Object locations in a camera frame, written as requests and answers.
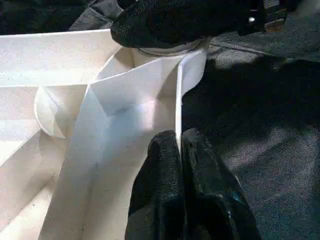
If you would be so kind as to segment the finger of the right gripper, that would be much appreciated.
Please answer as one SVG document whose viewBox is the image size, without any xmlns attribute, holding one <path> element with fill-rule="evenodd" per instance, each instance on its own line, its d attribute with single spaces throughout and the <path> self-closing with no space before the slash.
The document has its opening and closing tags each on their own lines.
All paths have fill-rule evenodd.
<svg viewBox="0 0 320 240">
<path fill-rule="evenodd" d="M 261 0 L 138 0 L 110 32 L 127 48 L 169 49 L 228 32 L 260 31 L 264 20 Z"/>
</svg>

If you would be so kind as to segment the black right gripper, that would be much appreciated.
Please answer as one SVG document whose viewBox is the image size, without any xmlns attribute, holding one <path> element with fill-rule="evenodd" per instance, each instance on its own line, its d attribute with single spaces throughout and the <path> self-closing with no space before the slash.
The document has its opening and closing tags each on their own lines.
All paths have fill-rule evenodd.
<svg viewBox="0 0 320 240">
<path fill-rule="evenodd" d="M 278 32 L 287 18 L 285 0 L 247 0 L 246 33 Z"/>
</svg>

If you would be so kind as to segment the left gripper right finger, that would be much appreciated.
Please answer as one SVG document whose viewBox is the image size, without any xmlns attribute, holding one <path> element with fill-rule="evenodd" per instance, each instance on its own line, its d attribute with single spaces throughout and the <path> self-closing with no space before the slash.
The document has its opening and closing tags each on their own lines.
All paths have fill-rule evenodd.
<svg viewBox="0 0 320 240">
<path fill-rule="evenodd" d="M 187 231 L 191 240 L 259 240 L 238 178 L 197 129 L 181 138 Z"/>
</svg>

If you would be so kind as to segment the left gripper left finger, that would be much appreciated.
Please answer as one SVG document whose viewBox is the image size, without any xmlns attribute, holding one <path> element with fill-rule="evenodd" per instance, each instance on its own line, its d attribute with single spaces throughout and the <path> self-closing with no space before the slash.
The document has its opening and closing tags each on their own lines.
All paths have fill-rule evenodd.
<svg viewBox="0 0 320 240">
<path fill-rule="evenodd" d="M 126 225 L 128 240 L 185 239 L 186 209 L 176 134 L 166 130 L 149 143 L 132 185 Z"/>
</svg>

